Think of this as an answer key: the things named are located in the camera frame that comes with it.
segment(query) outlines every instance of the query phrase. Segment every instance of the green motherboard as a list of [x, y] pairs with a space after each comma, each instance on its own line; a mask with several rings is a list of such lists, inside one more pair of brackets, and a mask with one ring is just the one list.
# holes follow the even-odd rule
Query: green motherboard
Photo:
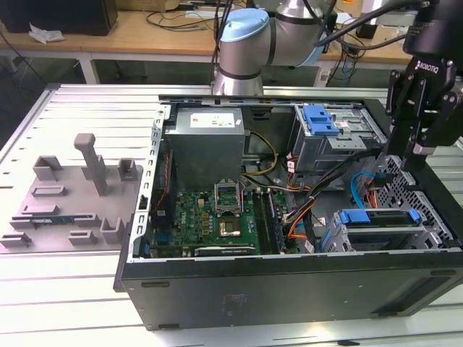
[[[178, 192], [171, 240], [168, 246], [156, 246], [153, 240], [151, 248], [156, 250], [155, 256], [191, 257], [198, 247], [253, 247], [256, 254], [262, 254], [262, 236], [258, 234], [262, 231], [259, 231], [261, 227], [256, 220], [255, 196], [255, 192], [244, 191], [237, 202], [235, 192], [224, 192], [220, 196], [219, 207], [242, 204], [241, 213], [217, 216], [213, 190]], [[286, 197], [283, 192], [275, 191], [272, 198], [275, 217], [281, 221], [288, 211]]]

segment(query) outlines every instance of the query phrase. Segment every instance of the ram slot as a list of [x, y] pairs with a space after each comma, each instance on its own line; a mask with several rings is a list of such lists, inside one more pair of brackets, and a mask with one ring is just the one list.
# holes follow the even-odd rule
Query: ram slot
[[252, 192], [252, 204], [254, 205], [255, 226], [258, 232], [260, 253], [272, 254], [263, 196], [260, 193]]
[[266, 209], [266, 221], [269, 229], [271, 248], [274, 254], [278, 254], [283, 251], [283, 232], [278, 221], [276, 214], [275, 203], [273, 202], [273, 194], [271, 192], [263, 195], [263, 203]]

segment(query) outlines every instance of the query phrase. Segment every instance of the motherboard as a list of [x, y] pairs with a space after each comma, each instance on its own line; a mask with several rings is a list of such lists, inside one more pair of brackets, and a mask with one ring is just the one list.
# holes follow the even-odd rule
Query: motherboard
[[[239, 209], [227, 211], [235, 205]], [[279, 253], [284, 247], [282, 220], [287, 212], [281, 191], [178, 192], [174, 227], [167, 238], [154, 233], [151, 256]]]

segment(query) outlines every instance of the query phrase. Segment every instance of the light blue joint cap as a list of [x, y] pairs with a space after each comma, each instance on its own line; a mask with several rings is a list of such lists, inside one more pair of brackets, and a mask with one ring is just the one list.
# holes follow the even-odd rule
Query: light blue joint cap
[[259, 33], [268, 24], [262, 9], [238, 9], [230, 12], [221, 41], [236, 42]]

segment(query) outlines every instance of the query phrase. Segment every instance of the robotiq logo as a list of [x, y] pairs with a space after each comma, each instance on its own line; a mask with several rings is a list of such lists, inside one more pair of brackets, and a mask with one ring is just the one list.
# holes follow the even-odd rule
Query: robotiq logo
[[415, 67], [415, 70], [418, 70], [418, 69], [426, 70], [429, 72], [434, 72], [435, 74], [439, 72], [439, 67], [435, 67], [434, 65], [423, 63], [421, 60], [417, 62], [417, 66]]

